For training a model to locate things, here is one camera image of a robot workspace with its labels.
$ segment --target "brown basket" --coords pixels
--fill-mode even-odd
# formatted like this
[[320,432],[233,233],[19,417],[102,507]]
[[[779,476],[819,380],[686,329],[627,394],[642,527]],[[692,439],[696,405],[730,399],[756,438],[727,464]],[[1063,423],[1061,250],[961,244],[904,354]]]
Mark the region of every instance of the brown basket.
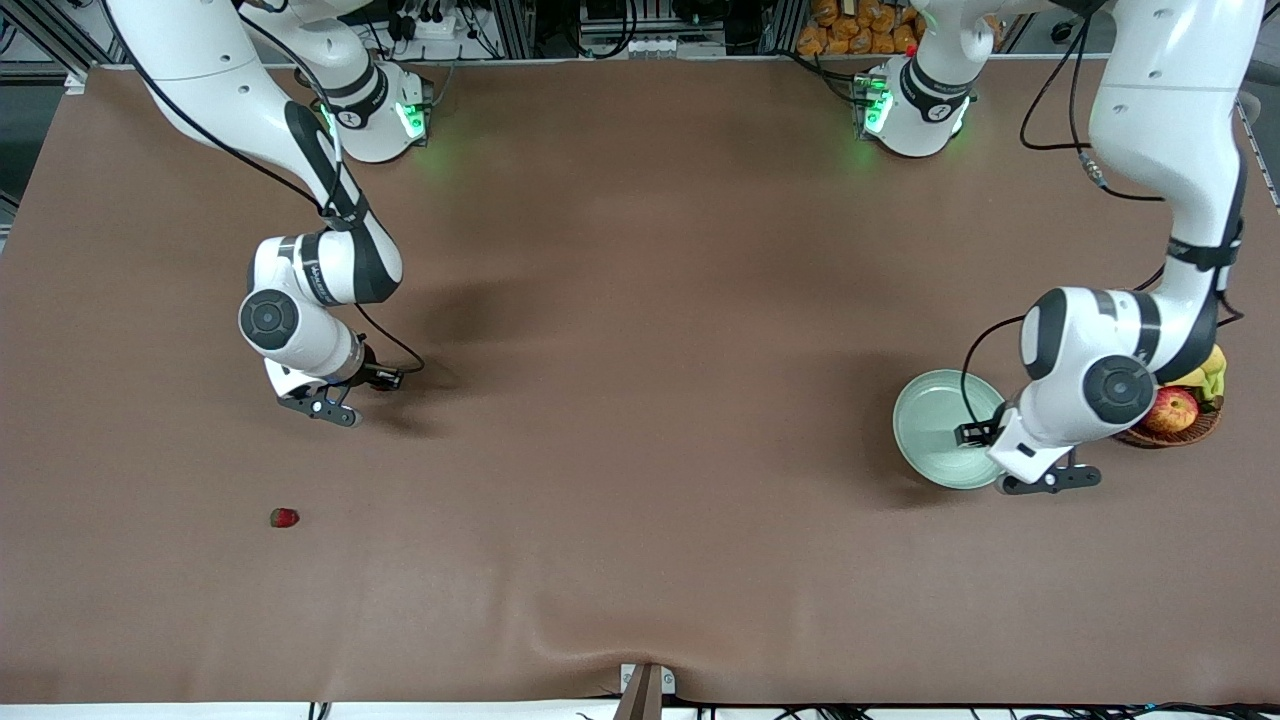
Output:
[[1199,418],[1192,427],[1178,433],[1153,433],[1142,425],[1134,425],[1123,433],[1116,433],[1112,439],[1143,450],[1162,450],[1166,447],[1183,447],[1194,445],[1210,436],[1222,421],[1222,398],[1213,398],[1215,410],[1202,410]]

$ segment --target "light green round plate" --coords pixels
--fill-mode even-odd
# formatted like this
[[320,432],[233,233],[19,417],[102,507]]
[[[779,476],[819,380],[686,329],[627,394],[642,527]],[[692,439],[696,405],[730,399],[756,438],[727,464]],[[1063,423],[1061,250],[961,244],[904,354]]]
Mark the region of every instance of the light green round plate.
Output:
[[[969,404],[987,420],[1004,402],[1000,392],[973,373],[965,380]],[[893,405],[893,438],[902,457],[929,480],[955,489],[977,489],[1000,477],[984,447],[957,447],[956,427],[972,421],[960,397],[960,370],[931,370],[906,383]]]

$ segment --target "brown tablecloth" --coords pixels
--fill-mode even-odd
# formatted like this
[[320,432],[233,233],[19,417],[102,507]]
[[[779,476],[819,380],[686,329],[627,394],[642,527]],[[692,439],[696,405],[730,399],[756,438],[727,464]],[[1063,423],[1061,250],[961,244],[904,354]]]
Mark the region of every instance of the brown tablecloth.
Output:
[[[356,391],[356,430],[276,407],[237,332],[310,209],[95,72],[0,259],[0,700],[590,696],[635,660],[718,702],[1280,700],[1256,168],[1213,437],[1030,498],[893,443],[913,375],[1161,261],[1167,208],[1019,147],[1047,70],[992,63],[918,161],[785,61],[460,70],[430,147],[355,165],[406,263],[372,311],[448,368]],[[1012,392],[1015,348],[974,369]]]

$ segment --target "brown leather surface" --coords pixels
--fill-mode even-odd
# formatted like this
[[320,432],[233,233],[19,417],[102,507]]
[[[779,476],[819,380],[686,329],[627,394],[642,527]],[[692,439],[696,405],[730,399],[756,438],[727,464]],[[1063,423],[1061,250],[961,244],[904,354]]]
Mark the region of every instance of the brown leather surface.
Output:
[[[0,700],[590,696],[645,660],[719,702],[1280,698],[1256,168],[1208,441],[1094,443],[1101,487],[1030,498],[895,447],[913,375],[1162,258],[1166,208],[1019,147],[1047,70],[992,63],[919,161],[783,61],[460,70],[429,149],[355,165],[406,263],[372,311],[456,380],[355,392],[355,432],[278,409],[236,327],[308,208],[93,73],[0,259]],[[974,368],[1015,391],[1016,332]]]

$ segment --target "pile of brown food items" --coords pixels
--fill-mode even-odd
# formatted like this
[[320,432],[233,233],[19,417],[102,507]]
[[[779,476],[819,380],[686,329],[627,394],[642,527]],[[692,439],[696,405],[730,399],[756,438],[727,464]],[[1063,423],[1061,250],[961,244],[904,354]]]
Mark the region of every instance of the pile of brown food items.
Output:
[[[879,0],[810,0],[813,22],[796,41],[801,55],[892,55],[906,53],[924,37],[924,15],[915,8],[900,8]],[[847,10],[856,6],[856,12]],[[1000,46],[1000,23],[995,15],[987,22],[996,31]]]

